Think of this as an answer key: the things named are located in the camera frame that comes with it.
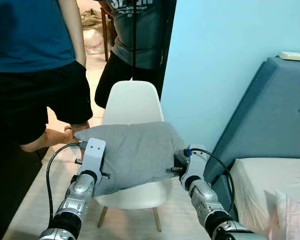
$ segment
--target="gray pillow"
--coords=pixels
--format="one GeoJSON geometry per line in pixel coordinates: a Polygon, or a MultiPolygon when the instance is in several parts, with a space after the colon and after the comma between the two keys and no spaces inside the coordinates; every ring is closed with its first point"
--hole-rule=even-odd
{"type": "Polygon", "coordinates": [[[101,171],[110,174],[94,188],[94,196],[112,194],[150,182],[173,178],[175,154],[185,148],[172,125],[150,122],[131,125],[101,125],[82,130],[75,137],[106,142],[101,171]]]}

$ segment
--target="black pole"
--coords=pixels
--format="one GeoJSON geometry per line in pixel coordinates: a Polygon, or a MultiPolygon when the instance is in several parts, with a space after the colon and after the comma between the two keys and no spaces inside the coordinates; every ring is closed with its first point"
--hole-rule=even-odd
{"type": "Polygon", "coordinates": [[[136,51],[137,51],[137,0],[133,1],[133,38],[132,38],[132,80],[136,80],[136,51]]]}

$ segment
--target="floor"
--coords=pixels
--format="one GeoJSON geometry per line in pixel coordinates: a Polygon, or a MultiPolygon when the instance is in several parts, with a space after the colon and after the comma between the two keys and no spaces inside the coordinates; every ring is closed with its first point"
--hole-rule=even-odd
{"type": "MultiPolygon", "coordinates": [[[[104,110],[96,106],[94,92],[105,66],[103,54],[88,56],[87,79],[91,89],[93,118],[91,126],[101,124],[104,110]]],[[[63,131],[65,122],[56,119],[54,112],[48,109],[48,127],[63,131]]],[[[50,147],[42,160],[42,168],[23,199],[17,213],[5,233],[3,240],[34,240],[47,228],[49,204],[46,187],[46,169],[52,154],[61,145],[50,147]]],[[[50,183],[53,197],[53,209],[58,208],[64,199],[70,179],[77,173],[79,165],[74,161],[80,156],[78,149],[69,148],[61,152],[54,160],[50,170],[50,183]]],[[[103,226],[97,228],[102,206],[91,200],[85,223],[79,240],[209,240],[208,234],[200,226],[197,213],[191,205],[188,193],[183,191],[178,178],[173,179],[170,199],[158,208],[162,232],[156,229],[151,209],[122,210],[109,209],[103,226]]]]}

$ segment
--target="white chair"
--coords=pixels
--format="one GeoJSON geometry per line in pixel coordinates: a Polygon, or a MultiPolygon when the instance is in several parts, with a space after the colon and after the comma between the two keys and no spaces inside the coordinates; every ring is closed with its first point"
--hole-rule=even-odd
{"type": "MultiPolygon", "coordinates": [[[[141,124],[163,122],[156,88],[146,81],[120,81],[111,89],[103,115],[102,125],[141,124]]],[[[158,206],[169,198],[171,179],[146,183],[113,194],[97,196],[94,199],[103,207],[97,227],[100,228],[108,208],[149,209],[152,208],[156,228],[161,232],[158,206]]]]}

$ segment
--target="pink pillow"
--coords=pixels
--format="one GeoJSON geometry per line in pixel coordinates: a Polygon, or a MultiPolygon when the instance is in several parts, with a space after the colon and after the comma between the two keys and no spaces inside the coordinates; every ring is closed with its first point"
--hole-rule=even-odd
{"type": "Polygon", "coordinates": [[[274,211],[269,240],[300,240],[300,202],[275,191],[276,211],[274,211]]]}

